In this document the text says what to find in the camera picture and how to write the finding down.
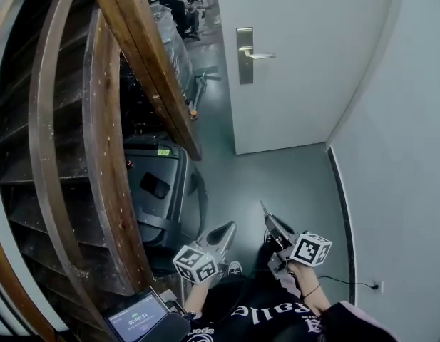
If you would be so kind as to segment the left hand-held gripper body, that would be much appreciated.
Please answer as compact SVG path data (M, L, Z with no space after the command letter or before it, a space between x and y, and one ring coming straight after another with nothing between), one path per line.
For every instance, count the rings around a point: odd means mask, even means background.
M182 278L199 285L225 273L225 255L229 248L228 235L212 237L211 234L201 234L180 249L173 258L173 265Z

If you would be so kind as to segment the white door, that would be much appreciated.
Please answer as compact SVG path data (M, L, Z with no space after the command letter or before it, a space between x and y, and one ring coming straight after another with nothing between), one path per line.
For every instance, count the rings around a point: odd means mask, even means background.
M379 47L395 0L219 0L239 155L324 143ZM236 28L253 28L253 84L240 85Z

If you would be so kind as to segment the person's right forearm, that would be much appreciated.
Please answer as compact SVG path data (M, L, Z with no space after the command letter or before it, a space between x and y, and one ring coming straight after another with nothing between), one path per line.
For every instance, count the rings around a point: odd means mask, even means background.
M287 267L295 275L304 303L316 316L320 316L331 304L320 286L314 269L297 261L290 261Z

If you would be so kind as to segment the person's left forearm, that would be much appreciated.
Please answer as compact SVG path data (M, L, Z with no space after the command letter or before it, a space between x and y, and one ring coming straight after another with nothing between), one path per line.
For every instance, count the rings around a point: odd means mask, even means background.
M208 279L200 284L193 284L192 289L190 290L190 293L183 304L183 308L187 312L194 314L202 313L211 283L212 281Z

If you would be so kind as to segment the silver door lock plate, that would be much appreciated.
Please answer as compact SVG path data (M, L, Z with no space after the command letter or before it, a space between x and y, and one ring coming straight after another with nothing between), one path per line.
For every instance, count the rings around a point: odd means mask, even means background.
M253 62L246 51L253 52L253 28L236 28L237 58L240 85L253 84Z

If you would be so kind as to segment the black skirting board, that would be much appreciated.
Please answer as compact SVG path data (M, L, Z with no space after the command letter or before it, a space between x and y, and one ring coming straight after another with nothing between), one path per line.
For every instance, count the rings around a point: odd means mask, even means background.
M329 158L329 163L332 168L332 172L334 175L335 184L337 187L337 193L339 196L339 203L342 210L342 218L344 223L344 233L346 237L347 244L347 261L348 261L348 270L349 270L349 302L351 304L356 304L357 299L357 287L355 284L356 281L356 264L354 258L354 245L353 245L353 234L352 227L349 218L349 210L347 206L347 199L344 193L344 187L342 184L342 178L337 166L337 161L335 159L332 148L327 148L327 156Z

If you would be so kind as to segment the person's black trousers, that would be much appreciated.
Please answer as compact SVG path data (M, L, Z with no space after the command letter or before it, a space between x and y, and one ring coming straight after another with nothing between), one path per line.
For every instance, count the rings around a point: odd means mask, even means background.
M257 254L253 276L226 276L208 292L202 309L203 316L218 321L237 306L260 308L273 301L294 301L296 296L289 293L271 275L267 263L274 251L280 247L274 241L265 242Z

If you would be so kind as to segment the large black hard case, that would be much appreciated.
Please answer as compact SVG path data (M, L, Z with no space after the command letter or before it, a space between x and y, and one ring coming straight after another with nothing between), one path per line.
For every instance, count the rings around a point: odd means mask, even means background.
M123 146L133 208L151 270L156 276L172 274L173 257L204 230L208 207L204 179L186 150L162 135L134 135ZM170 150L170 156L158 156L159 149ZM170 185L164 199L140 187L147 172Z

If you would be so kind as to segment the black chest pouch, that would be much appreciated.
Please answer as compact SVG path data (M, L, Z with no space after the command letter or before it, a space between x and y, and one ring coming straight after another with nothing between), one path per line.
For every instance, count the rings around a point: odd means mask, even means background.
M171 312L137 342L182 342L190 330L190 321L186 317Z

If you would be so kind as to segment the black phone on case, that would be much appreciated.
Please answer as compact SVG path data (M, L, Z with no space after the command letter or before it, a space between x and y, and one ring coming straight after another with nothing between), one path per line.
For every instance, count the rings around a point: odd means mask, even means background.
M170 190L170 185L167 182L149 172L142 177L140 187L160 200L163 200Z

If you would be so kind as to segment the tablet with timer screen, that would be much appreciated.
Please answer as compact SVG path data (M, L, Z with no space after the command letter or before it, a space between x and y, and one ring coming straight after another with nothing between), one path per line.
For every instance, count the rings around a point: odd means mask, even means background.
M167 314L168 307L152 288L129 296L101 313L120 342L138 342Z

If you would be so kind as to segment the person's black printed shirt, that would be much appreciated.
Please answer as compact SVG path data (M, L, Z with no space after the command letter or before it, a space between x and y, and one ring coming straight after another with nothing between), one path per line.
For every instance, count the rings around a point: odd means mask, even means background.
M183 342L398 342L392 333L346 301L319 316L284 289L252 291L230 313L223 296L208 299Z

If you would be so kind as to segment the dark wooden staircase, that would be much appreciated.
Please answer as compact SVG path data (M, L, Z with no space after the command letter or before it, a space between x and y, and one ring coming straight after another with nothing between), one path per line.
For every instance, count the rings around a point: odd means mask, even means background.
M96 0L0 0L0 205L81 342L148 285L125 167L121 49Z

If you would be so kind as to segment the black office chair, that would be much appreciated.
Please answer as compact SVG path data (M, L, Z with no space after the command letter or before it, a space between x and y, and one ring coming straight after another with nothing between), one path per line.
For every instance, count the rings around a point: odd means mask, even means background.
M171 10L171 14L173 15L173 19L176 25L177 32L179 33L182 40L186 38L193 39L195 41L199 41L200 37L197 34L193 34L190 32L190 26L188 24L187 16L185 15L183 9L183 3L178 0L159 0L160 5L168 7Z

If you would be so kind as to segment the black tablet mount bracket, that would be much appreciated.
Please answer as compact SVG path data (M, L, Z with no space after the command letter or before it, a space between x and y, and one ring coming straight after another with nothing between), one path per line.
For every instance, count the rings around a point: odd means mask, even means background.
M183 318L186 318L188 320L190 320L193 317L191 312L187 312L183 308L183 306L178 302L178 298L173 293L172 290L167 289L167 290L163 291L162 293L158 294L158 296L170 312L177 313L178 315L180 315Z

